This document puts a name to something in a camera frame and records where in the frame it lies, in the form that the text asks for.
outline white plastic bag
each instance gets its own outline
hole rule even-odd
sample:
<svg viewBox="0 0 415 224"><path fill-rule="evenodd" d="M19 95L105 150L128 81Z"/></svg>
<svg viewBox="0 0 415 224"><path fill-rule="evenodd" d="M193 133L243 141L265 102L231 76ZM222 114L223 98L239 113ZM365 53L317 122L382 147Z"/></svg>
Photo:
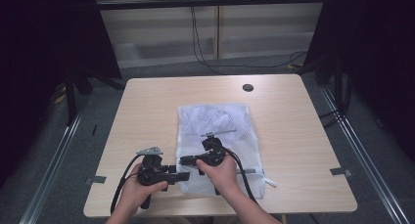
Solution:
<svg viewBox="0 0 415 224"><path fill-rule="evenodd" d="M179 107L179 134L177 144L177 172L190 172L187 182L180 182L183 193L215 196L214 187L205 175L199 175L198 168L180 165L180 158L204 154L206 151L202 137L207 133L219 133L223 147L230 149L241 160L248 173L248 182L253 195L262 198L265 177L259 156L257 138L251 124L247 104L191 105ZM238 184L246 191L241 175L237 175Z"/></svg>

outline person's left hand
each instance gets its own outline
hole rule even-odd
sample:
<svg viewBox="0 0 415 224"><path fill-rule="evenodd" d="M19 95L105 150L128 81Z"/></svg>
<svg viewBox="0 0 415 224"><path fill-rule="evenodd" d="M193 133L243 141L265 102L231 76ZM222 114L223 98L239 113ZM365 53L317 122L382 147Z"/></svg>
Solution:
<svg viewBox="0 0 415 224"><path fill-rule="evenodd" d="M146 200L147 196L161 191L168 186L167 182L162 181L151 186L143 186L137 182L137 172L141 163L137 163L132 169L128 179L122 187L121 197L119 198L117 209L124 209L126 214L131 217L136 212L138 207Z"/></svg>

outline dark backdrop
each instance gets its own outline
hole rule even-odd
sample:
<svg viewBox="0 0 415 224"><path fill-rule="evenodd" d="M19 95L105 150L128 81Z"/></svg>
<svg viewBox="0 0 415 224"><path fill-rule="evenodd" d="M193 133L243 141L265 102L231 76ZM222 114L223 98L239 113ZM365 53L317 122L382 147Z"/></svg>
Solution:
<svg viewBox="0 0 415 224"><path fill-rule="evenodd" d="M120 77L97 10L63 6L95 0L0 0L0 184L33 142L41 115L66 69Z"/></svg>
<svg viewBox="0 0 415 224"><path fill-rule="evenodd" d="M415 159L415 4L414 0L349 0L325 3L304 64L321 61L320 83L341 62L353 87L377 113L383 126Z"/></svg>

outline wooden table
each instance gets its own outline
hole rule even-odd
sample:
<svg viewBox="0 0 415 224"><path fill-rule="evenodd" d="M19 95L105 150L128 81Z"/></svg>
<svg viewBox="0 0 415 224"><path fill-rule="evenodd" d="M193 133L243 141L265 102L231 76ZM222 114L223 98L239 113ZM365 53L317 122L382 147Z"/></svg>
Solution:
<svg viewBox="0 0 415 224"><path fill-rule="evenodd" d="M243 90L244 84L254 87ZM193 104L248 103L258 137L265 185L258 203L269 213L352 212L357 203L299 76L235 75L139 78L128 81L115 116L97 176L84 206L89 217L110 215L116 186L139 150L159 146L162 164L175 164L178 107ZM153 195L142 216L235 214L222 197L183 194L179 186Z"/></svg>

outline controller cable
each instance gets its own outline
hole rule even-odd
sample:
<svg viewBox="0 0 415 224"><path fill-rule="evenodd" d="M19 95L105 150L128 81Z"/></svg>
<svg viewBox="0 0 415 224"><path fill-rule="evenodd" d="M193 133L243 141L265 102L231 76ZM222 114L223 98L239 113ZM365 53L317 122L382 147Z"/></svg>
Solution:
<svg viewBox="0 0 415 224"><path fill-rule="evenodd" d="M248 178L247 178L247 174L245 173L244 168L242 167L242 163L241 160L239 159L238 155L236 155L234 152L230 151L229 149L225 148L222 146L222 148L225 150L225 152L231 156L235 162L238 164L239 169L241 170L241 175L242 175L242 179L244 180L244 185L245 185L245 189L247 190L247 194L250 197L251 200L253 200L253 202L255 202L256 204L258 204L258 202L256 201L253 192L251 191L251 187L250 184L248 183Z"/></svg>
<svg viewBox="0 0 415 224"><path fill-rule="evenodd" d="M114 194L114 198L113 198L113 202L111 203L111 214L113 214L113 212L114 212L114 209L115 209L115 206L116 206L116 202L118 201L118 197L119 197L119 193L121 192L121 189L122 189L122 187L124 186L124 184L125 184L125 181L128 179L128 178L130 178L132 175L135 175L135 174L131 174L131 175L129 175L128 177L125 177L126 175L127 175L127 173L128 173L128 170L130 169L130 167L131 167L131 165L132 165L132 163L138 158L138 157L140 157L141 155L137 155L137 156L135 156L134 157L134 159L131 161L131 162L129 162L129 164L128 164L128 166L127 166L127 168L125 169L125 171L124 171L124 174L122 174L122 177L121 177L121 179L119 180L119 183L118 183L118 187L116 187L116 191L115 191L115 194Z"/></svg>

